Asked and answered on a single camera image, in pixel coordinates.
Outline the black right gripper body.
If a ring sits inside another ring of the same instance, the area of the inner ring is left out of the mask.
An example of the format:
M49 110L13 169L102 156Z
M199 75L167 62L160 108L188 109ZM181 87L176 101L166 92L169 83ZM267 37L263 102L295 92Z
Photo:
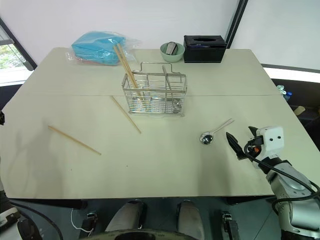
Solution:
M249 140L243 148L244 154L251 161L256 160L256 157L261 153L263 145L263 137L256 136L253 139Z

